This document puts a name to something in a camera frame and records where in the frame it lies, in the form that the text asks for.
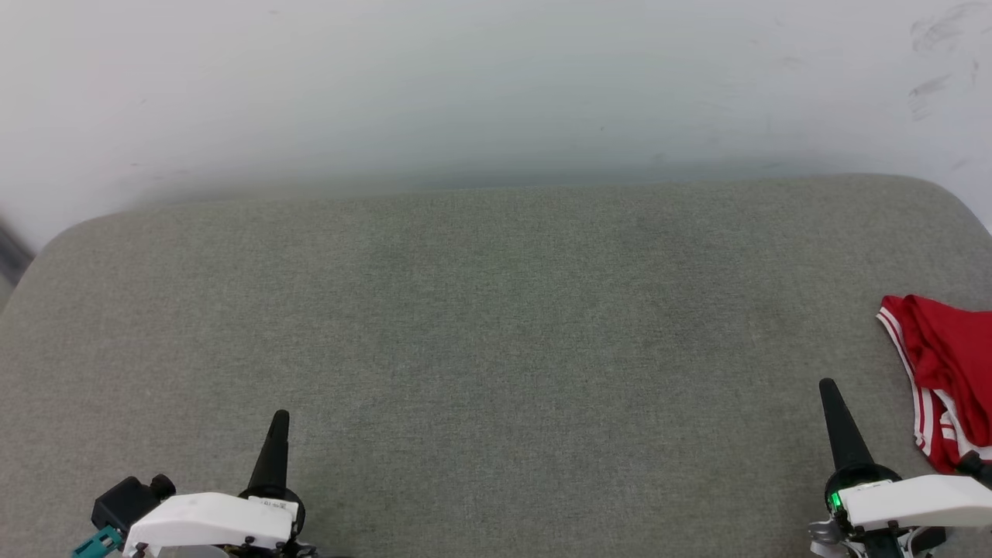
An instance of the red cloth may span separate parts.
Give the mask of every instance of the red cloth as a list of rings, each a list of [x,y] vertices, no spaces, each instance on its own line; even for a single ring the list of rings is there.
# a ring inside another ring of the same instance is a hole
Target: red cloth
[[[933,466],[952,473],[970,450],[992,460],[992,312],[888,296],[877,318],[910,377],[917,445]]]

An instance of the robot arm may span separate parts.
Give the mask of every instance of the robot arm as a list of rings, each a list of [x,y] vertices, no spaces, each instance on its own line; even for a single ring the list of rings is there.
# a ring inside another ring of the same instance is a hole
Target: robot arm
[[[96,499],[92,522],[100,531],[73,558],[103,558],[114,549],[126,558],[157,557],[163,548],[215,546],[243,558],[317,556],[297,542],[307,511],[286,488],[290,415],[278,411],[252,472],[237,496],[217,492],[175,495],[164,475],[149,486],[130,477]]]
[[[970,477],[903,480],[876,464],[832,379],[819,384],[835,472],[826,483],[830,519],[811,523],[811,550],[827,558],[913,558],[946,540],[946,527],[992,525],[992,468],[977,454]]]
[[[926,475],[837,493],[855,528],[899,525],[984,527],[992,525],[992,490],[971,477]]]
[[[293,513],[217,492],[173,496],[131,526],[122,554],[158,556],[163,547],[241,546],[276,551],[293,538]]]

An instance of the gray cushion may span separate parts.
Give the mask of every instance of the gray cushion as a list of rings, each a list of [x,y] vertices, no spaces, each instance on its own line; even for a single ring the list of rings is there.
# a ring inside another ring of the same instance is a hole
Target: gray cushion
[[[100,218],[0,319],[0,555],[67,554],[128,475],[239,492],[286,408],[328,554],[804,556],[817,381],[877,461],[931,473],[874,315],[890,293],[989,309],[990,287],[974,216],[887,176]]]

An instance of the white stripe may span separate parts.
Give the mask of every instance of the white stripe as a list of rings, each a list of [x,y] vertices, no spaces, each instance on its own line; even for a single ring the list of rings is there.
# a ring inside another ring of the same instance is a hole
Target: white stripe
[[[882,316],[885,316],[890,321],[892,321],[892,325],[895,326],[896,327],[896,331],[899,332],[899,343],[901,345],[902,342],[903,342],[903,327],[899,325],[899,320],[896,320],[896,317],[893,316],[892,313],[889,312],[889,309],[886,308],[886,307],[884,307],[884,306],[882,307],[882,309],[879,312],[882,313]]]
[[[958,455],[963,456],[969,451],[974,450],[978,452],[978,457],[981,459],[985,461],[992,460],[992,446],[984,448],[975,446],[964,435],[964,429],[961,428],[961,423],[957,418],[957,406],[954,404],[954,399],[950,394],[942,389],[935,389],[933,393],[940,399],[943,406],[947,408],[947,412],[940,416],[940,426],[944,438],[957,443]]]
[[[913,432],[916,434],[917,437],[917,446],[920,446],[920,449],[923,450],[924,455],[929,456],[930,437],[932,437],[933,423],[932,420],[930,420],[930,428],[921,430],[920,399],[923,399],[923,392],[919,388],[917,388],[917,383],[913,379],[913,369],[910,367],[910,362],[906,360],[906,355],[903,353],[903,344],[902,344],[903,329],[899,326],[899,322],[896,320],[896,318],[885,308],[882,308],[880,314],[876,315],[875,318],[878,318],[878,321],[882,323],[882,325],[885,327],[885,330],[889,332],[889,337],[892,338],[892,343],[893,345],[896,346],[896,352],[899,353],[899,358],[903,361],[903,367],[906,369],[906,376],[910,378],[910,387],[913,389],[913,413],[914,413]],[[899,329],[898,333],[896,333],[896,331],[893,330],[894,327]],[[933,413],[933,405],[931,402],[930,414],[932,413]]]
[[[930,445],[933,443],[933,392],[923,388],[920,394],[924,398],[924,440],[927,442],[924,453],[929,455]]]

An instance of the white wall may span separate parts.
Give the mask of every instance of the white wall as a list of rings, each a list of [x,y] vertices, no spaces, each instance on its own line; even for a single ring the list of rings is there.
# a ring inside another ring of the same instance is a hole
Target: white wall
[[[990,30],[943,0],[0,0],[0,218],[38,249],[204,192],[858,171],[990,224]]]

